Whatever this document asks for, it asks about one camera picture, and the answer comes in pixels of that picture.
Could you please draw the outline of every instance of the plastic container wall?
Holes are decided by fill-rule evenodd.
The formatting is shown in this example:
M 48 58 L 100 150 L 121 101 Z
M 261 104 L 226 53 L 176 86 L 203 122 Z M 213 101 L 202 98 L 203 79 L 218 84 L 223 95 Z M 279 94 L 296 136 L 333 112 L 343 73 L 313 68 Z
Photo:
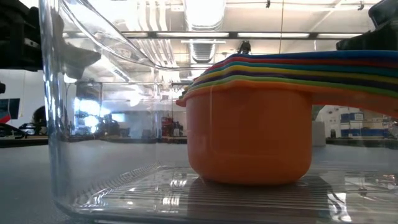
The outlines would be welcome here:
M 287 10 L 287 19 L 289 10 L 299 11 L 294 2 L 271 3 L 278 10 L 269 16 L 277 18 L 278 26 L 269 27 L 277 36 L 268 34 L 263 40 L 254 35 L 251 56 L 229 56 L 238 49 L 222 45 L 219 50 L 225 54 L 215 53 L 216 37 L 204 42 L 185 38 L 188 45 L 181 47 L 180 39 L 144 36 L 153 35 L 147 31 L 170 30 L 231 35 L 242 29 L 234 28 L 242 24 L 227 22 L 244 9 L 238 3 L 209 6 L 209 14 L 222 13 L 195 21 L 191 9 L 173 1 L 112 1 L 115 10 L 107 9 L 107 2 L 40 0 L 53 196 L 61 210 L 73 217 L 131 223 L 398 221 L 398 135 L 393 119 L 398 82 L 385 75 L 398 68 L 393 52 L 348 53 L 344 60 L 329 52 L 282 58 L 254 54 L 256 49 L 259 55 L 335 49 L 335 37 L 294 39 L 300 37 L 297 32 L 333 36 L 338 29 L 332 25 L 330 30 L 313 26 L 301 31 L 288 23 L 284 31 L 290 33 L 279 40 L 281 12 Z M 173 8 L 174 3 L 182 9 Z M 325 7 L 311 12 L 319 16 Z M 252 8 L 242 21 L 263 15 Z M 367 12 L 358 14 L 370 20 Z M 120 21 L 123 15 L 130 20 Z M 182 18 L 181 27 L 173 23 L 173 15 Z M 159 19 L 163 16 L 172 22 Z M 184 25 L 190 21 L 194 26 Z M 203 28 L 205 21 L 212 24 Z M 352 32 L 371 28 L 361 26 L 354 24 Z M 232 42 L 229 47 L 242 39 L 226 41 Z M 332 48 L 322 48 L 330 43 Z M 177 58 L 177 47 L 188 49 L 189 60 Z M 193 60 L 189 50 L 194 51 Z M 256 62 L 262 67 L 244 64 L 255 63 L 250 60 L 262 60 Z M 240 64 L 216 64 L 187 82 L 218 62 Z M 296 64 L 329 67 L 285 72 L 300 70 L 289 67 Z M 256 72 L 268 80 L 251 75 Z M 378 75 L 387 84 L 346 90 L 360 73 L 370 73 L 366 85 Z M 297 81 L 299 76 L 309 78 Z M 327 76 L 334 85 L 321 85 L 325 80 L 319 77 Z M 286 84 L 281 78 L 296 81 Z

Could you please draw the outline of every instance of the clear plastic container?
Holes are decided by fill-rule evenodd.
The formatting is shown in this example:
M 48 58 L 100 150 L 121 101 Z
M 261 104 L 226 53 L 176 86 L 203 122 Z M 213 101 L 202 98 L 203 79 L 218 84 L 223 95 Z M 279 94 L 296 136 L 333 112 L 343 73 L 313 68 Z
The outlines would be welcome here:
M 377 2 L 40 0 L 54 202 L 105 223 L 397 223 L 397 54 L 335 52 Z

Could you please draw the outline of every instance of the air duct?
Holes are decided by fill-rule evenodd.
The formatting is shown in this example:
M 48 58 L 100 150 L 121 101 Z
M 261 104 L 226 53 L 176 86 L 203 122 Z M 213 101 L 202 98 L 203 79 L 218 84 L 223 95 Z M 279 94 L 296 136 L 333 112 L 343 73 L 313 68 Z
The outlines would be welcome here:
M 225 0 L 185 0 L 185 21 L 189 31 L 218 31 L 223 23 Z M 208 63 L 215 55 L 215 44 L 192 43 L 196 63 Z

